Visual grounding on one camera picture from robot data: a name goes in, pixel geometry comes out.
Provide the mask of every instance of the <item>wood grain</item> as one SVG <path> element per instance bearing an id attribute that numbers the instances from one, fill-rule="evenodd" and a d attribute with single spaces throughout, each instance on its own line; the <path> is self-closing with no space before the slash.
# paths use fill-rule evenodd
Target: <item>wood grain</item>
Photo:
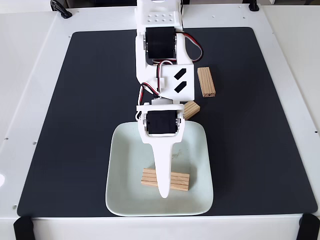
<path id="1" fill-rule="evenodd" d="M 200 106 L 198 104 L 196 104 L 194 101 L 188 101 L 184 105 L 184 119 L 188 120 L 199 111 L 200 111 Z"/>
<path id="2" fill-rule="evenodd" d="M 189 190 L 190 174 L 181 172 L 171 172 L 170 188 L 181 191 Z M 142 171 L 141 184 L 146 186 L 157 187 L 157 174 L 153 168 L 144 168 Z"/>
<path id="3" fill-rule="evenodd" d="M 216 95 L 216 89 L 212 80 L 209 67 L 199 67 L 198 77 L 201 86 L 202 96 L 204 98 L 214 97 Z"/>

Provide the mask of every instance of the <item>white plate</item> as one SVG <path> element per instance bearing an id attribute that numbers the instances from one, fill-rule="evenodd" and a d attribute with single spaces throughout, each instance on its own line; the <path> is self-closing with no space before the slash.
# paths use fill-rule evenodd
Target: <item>white plate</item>
<path id="1" fill-rule="evenodd" d="M 143 168 L 155 168 L 152 147 L 141 141 L 137 122 L 120 124 L 112 136 L 105 203 L 127 217 L 181 216 L 207 212 L 214 192 L 204 128 L 185 122 L 182 142 L 172 150 L 172 172 L 189 173 L 189 191 L 171 189 L 162 198 L 157 187 L 141 184 Z"/>

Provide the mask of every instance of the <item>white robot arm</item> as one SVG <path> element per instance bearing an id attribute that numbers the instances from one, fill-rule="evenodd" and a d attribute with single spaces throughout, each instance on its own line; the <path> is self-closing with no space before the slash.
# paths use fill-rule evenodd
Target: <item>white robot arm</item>
<path id="1" fill-rule="evenodd" d="M 193 62 L 203 55 L 197 41 L 183 32 L 182 13 L 180 0 L 137 0 L 135 9 L 136 77 L 141 84 L 136 120 L 142 142 L 152 146 L 163 198 L 170 191 L 172 148 L 182 141 L 185 128 L 185 108 L 180 102 L 195 98 Z M 199 47 L 199 58 L 189 58 L 185 37 Z M 155 64 L 148 64 L 147 57 Z M 141 105 L 145 89 L 156 98 Z"/>

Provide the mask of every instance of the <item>bracket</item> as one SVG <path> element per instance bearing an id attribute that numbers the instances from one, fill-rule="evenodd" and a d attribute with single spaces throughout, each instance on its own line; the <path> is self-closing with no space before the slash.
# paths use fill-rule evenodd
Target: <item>bracket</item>
<path id="1" fill-rule="evenodd" d="M 249 9 L 251 12 L 259 11 L 259 6 L 257 4 L 257 0 L 243 0 L 243 4 L 249 4 Z"/>
<path id="2" fill-rule="evenodd" d="M 72 17 L 72 13 L 67 11 L 64 6 L 62 6 L 62 4 L 58 2 L 58 0 L 50 0 L 50 5 L 52 11 L 58 11 L 59 13 L 61 13 L 61 17 L 63 17 L 64 19 Z"/>

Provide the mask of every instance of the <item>black rubber mat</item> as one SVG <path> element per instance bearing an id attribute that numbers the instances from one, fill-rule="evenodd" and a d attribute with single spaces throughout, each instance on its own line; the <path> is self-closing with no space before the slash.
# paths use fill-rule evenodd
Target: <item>black rubber mat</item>
<path id="1" fill-rule="evenodd" d="M 213 204 L 204 215 L 318 209 L 276 89 L 251 28 L 186 29 L 202 45 L 216 96 L 195 71 L 191 121 L 206 132 Z M 20 216 L 112 217 L 105 203 L 111 139 L 134 122 L 135 30 L 72 35 L 18 205 Z M 198 49 L 187 43 L 191 57 Z M 151 99 L 145 94 L 146 101 Z"/>

